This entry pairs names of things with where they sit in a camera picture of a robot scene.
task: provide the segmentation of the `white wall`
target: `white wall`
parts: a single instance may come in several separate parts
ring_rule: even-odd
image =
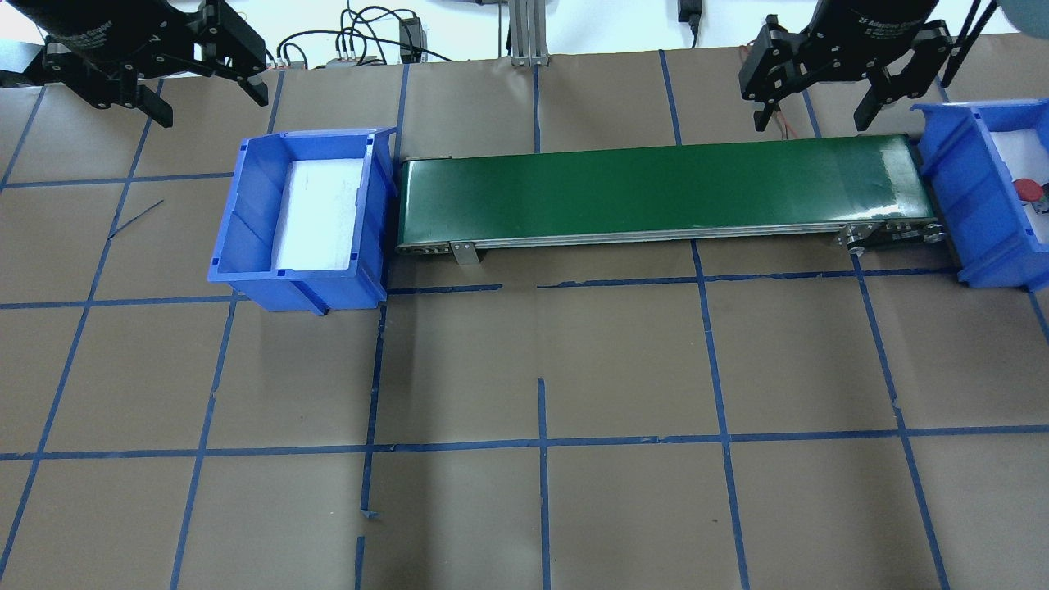
[[[338,0],[229,0],[274,49],[285,36],[308,28],[338,28],[339,12],[345,7]],[[179,9],[191,12],[196,1],[172,1]],[[705,0],[700,29],[702,47],[740,45],[754,38],[768,14],[778,14],[779,22],[790,30],[808,24],[816,0]],[[367,2],[352,0],[352,7]],[[951,31],[961,28],[970,0],[941,0],[935,18],[947,21]],[[677,0],[548,0],[548,44],[552,54],[591,54],[641,51],[687,47],[691,34],[677,22]],[[496,57],[502,46],[509,18],[504,8],[504,37],[498,38],[496,5],[478,6],[458,0],[399,0],[389,8],[413,8],[427,29],[429,48],[453,60],[479,60]],[[377,22],[380,37],[398,39],[392,19]],[[1005,17],[997,14],[986,33],[1012,33]],[[0,37],[39,42],[40,34],[25,17],[0,0]],[[335,58],[333,36],[313,36],[301,40],[311,65]],[[389,47],[388,55],[395,56]]]

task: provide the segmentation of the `white foam insert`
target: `white foam insert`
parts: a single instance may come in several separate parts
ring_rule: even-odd
[[[273,241],[275,270],[349,267],[363,170],[361,159],[302,160],[288,165]]]
[[[990,138],[1013,181],[1030,178],[1040,185],[1049,183],[1049,151],[1042,145],[1037,131],[991,131]],[[1023,208],[1034,237],[1042,244],[1049,244],[1049,213],[1037,213],[1030,205]]]

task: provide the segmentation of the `cable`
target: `cable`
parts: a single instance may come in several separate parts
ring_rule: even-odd
[[[309,69],[309,62],[306,60],[306,52],[302,50],[302,47],[299,47],[295,43],[284,43],[284,60],[287,61],[288,65],[292,64],[292,60],[287,57],[288,47],[295,47],[299,50],[299,54],[302,55],[302,68]]]
[[[965,61],[966,56],[969,55],[969,49],[972,48],[972,44],[977,42],[977,38],[983,33],[983,28],[987,26],[987,21],[990,17],[994,15],[994,10],[998,9],[998,0],[990,0],[987,4],[987,8],[984,13],[980,15],[980,20],[972,27],[972,33],[965,36],[965,39],[961,41],[961,50],[958,51],[957,56],[952,56],[950,61],[947,62],[947,69],[943,72],[943,87],[946,88],[950,86],[950,83],[955,80],[955,75],[958,73],[958,68],[962,66],[962,62]]]
[[[438,54],[436,51],[431,51],[429,49],[424,49],[422,47],[412,47],[412,46],[408,45],[407,43],[401,43],[399,41],[391,41],[389,39],[381,39],[381,38],[378,38],[378,37],[368,37],[367,35],[364,35],[363,33],[360,33],[358,30],[352,30],[352,29],[331,30],[331,29],[326,29],[326,28],[315,28],[315,29],[311,29],[311,30],[300,30],[299,33],[296,33],[294,35],[290,35],[290,36],[285,37],[283,40],[281,40],[281,42],[278,44],[278,49],[277,50],[280,51],[280,48],[283,47],[284,45],[287,45],[287,43],[291,40],[297,39],[297,38],[302,37],[304,35],[340,35],[340,34],[341,35],[349,34],[349,35],[351,35],[354,37],[357,37],[359,39],[367,39],[367,40],[374,41],[377,43],[389,43],[390,45],[397,45],[399,47],[405,47],[405,48],[408,48],[408,49],[412,49],[413,48],[416,51],[422,51],[424,54],[431,55],[431,56],[437,58],[438,60],[444,60],[446,62],[454,61],[451,58],[446,58],[445,56],[442,56],[441,54]]]

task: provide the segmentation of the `power adapter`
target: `power adapter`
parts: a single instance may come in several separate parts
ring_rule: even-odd
[[[401,63],[424,61],[426,54],[420,49],[426,48],[426,31],[418,17],[401,20]]]
[[[678,0],[678,22],[687,22],[692,31],[692,47],[700,36],[700,20],[703,18],[703,0]]]

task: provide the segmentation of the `green conveyor belt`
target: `green conveyor belt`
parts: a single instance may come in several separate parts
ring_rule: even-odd
[[[903,135],[424,160],[402,182],[401,252],[935,217]]]

